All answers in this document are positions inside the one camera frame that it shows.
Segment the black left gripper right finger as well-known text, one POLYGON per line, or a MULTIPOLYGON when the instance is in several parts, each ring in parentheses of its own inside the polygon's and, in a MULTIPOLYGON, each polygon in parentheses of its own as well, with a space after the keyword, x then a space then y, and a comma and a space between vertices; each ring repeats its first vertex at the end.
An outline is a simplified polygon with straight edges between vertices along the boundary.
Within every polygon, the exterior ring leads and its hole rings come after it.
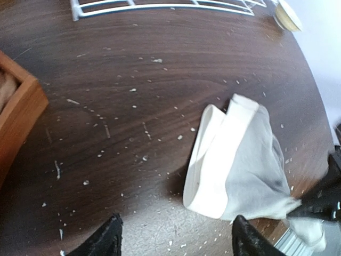
POLYGON ((234 256, 285 256, 276 249, 243 215, 236 216, 232 225, 234 256))

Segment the grey beige sock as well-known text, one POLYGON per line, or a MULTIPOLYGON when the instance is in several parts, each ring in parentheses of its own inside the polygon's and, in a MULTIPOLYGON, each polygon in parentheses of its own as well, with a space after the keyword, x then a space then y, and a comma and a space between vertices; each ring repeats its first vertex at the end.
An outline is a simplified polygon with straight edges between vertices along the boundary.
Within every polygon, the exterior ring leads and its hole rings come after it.
POLYGON ((183 205, 209 218, 226 221, 284 220, 313 251, 327 242, 322 223, 290 217, 302 201, 290 194, 284 156, 272 132, 267 109, 234 94, 227 111, 208 105, 187 170, 183 205))

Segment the aluminium front rail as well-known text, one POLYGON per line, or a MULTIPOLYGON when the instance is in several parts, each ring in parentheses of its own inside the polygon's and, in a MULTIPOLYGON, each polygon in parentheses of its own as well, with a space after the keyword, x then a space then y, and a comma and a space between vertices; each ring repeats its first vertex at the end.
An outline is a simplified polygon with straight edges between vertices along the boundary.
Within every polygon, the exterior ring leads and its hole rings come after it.
POLYGON ((289 228, 276 242, 275 248, 287 256, 311 256, 312 251, 289 228))

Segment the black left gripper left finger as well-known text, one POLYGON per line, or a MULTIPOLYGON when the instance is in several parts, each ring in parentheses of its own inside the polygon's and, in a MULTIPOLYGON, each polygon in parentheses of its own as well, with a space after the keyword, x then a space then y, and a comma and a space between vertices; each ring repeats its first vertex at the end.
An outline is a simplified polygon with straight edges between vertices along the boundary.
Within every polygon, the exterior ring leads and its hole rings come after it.
POLYGON ((102 224, 86 241, 68 254, 63 250, 60 255, 107 255, 120 256, 123 234, 123 221, 119 213, 112 216, 102 224))

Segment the brown rolled underwear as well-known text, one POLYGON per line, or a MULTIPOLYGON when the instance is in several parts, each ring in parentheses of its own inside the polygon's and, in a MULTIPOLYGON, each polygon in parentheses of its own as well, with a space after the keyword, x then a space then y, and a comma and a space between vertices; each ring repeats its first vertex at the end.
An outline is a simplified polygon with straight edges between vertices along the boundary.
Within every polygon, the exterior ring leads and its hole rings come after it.
POLYGON ((3 111, 10 98, 14 95, 18 88, 18 83, 16 78, 1 69, 1 90, 0 90, 0 112, 3 111))

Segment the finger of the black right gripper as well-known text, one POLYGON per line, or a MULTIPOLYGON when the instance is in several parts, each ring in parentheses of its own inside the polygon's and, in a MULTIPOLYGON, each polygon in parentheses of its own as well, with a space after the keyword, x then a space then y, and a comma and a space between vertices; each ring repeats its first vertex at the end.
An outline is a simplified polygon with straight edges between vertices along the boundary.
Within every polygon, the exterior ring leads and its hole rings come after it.
POLYGON ((329 154, 326 175, 301 197, 301 203, 290 217, 340 222, 340 153, 329 154))

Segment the yellow patterned white bowl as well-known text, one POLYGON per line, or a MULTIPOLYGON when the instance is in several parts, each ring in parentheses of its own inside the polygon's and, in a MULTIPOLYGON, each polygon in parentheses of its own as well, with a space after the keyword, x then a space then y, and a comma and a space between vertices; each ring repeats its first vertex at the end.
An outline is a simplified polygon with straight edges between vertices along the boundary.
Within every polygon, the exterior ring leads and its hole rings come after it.
POLYGON ((302 23, 286 1, 279 0, 274 11, 274 20, 278 26, 290 32, 302 31, 302 23))

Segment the brown wooden organizer box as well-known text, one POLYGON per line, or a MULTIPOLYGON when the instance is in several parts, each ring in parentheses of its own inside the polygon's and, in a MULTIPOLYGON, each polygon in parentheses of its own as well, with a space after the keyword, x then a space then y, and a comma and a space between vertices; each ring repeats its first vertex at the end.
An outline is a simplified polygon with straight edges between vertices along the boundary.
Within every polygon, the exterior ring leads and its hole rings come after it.
POLYGON ((38 79, 1 52, 1 68, 19 83, 1 112, 1 183, 21 146, 48 105, 38 79))

